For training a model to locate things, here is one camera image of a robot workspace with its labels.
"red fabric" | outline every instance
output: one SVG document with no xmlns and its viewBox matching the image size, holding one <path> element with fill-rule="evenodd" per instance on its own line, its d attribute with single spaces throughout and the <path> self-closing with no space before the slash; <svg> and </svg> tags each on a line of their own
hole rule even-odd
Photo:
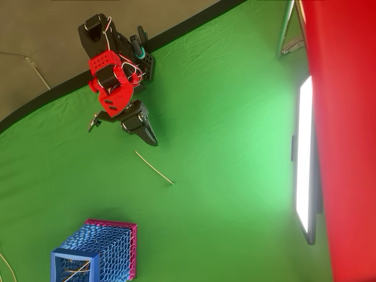
<svg viewBox="0 0 376 282">
<path fill-rule="evenodd" d="M 303 1 L 334 281 L 376 281 L 376 1 Z"/>
</svg>

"wooden stick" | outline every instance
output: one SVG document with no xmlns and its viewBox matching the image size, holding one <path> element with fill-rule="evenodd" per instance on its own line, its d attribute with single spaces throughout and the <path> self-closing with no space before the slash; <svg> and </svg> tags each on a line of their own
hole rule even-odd
<svg viewBox="0 0 376 282">
<path fill-rule="evenodd" d="M 175 185 L 170 179 L 168 179 L 166 176 L 164 176 L 163 174 L 161 174 L 158 170 L 156 170 L 150 163 L 148 163 L 143 157 L 141 157 L 140 154 L 138 154 L 137 151 L 135 151 L 136 154 L 145 162 L 147 163 L 153 170 L 155 170 L 156 172 L 158 172 L 159 175 L 161 175 L 164 179 L 166 179 L 168 182 L 170 182 L 172 185 Z"/>
</svg>

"floor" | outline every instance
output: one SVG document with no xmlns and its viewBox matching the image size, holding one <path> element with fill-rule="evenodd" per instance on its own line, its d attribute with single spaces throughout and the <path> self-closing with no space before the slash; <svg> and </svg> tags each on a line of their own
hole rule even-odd
<svg viewBox="0 0 376 282">
<path fill-rule="evenodd" d="M 91 16 L 111 16 L 129 37 L 141 25 L 150 38 L 185 21 L 217 0 L 69 1 L 14 0 L 0 3 L 0 52 L 30 57 L 50 87 L 88 70 L 77 28 Z M 20 57 L 0 55 L 0 120 L 47 91 Z"/>
<path fill-rule="evenodd" d="M 153 53 L 155 79 L 136 98 L 158 147 L 117 123 L 88 133 L 100 109 L 88 87 L 0 135 L 0 250 L 19 281 L 48 281 L 51 250 L 87 218 L 139 225 L 139 282 L 332 281 L 323 215 L 309 246 L 294 211 L 307 60 L 275 58 L 283 8 L 247 1 Z"/>
</svg>

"green backdrop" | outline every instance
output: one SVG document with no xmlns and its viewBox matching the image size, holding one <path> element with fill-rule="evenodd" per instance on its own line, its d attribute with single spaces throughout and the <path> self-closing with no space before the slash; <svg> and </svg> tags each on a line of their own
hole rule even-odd
<svg viewBox="0 0 376 282">
<path fill-rule="evenodd" d="M 159 147 L 118 123 L 89 134 L 100 106 L 88 87 L 0 135 L 0 248 L 19 282 L 49 281 L 51 250 L 90 217 L 139 225 L 139 282 L 331 281 L 323 216 L 309 246 L 294 212 L 307 61 L 304 50 L 275 58 L 283 11 L 248 1 L 153 54 L 137 98 Z M 12 281 L 2 261 L 0 272 Z"/>
</svg>

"blue basket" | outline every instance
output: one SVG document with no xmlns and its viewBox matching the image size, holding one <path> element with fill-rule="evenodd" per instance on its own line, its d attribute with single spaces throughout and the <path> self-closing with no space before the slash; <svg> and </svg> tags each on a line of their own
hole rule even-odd
<svg viewBox="0 0 376 282">
<path fill-rule="evenodd" d="M 135 226 L 86 223 L 52 252 L 51 282 L 130 281 L 135 276 Z"/>
</svg>

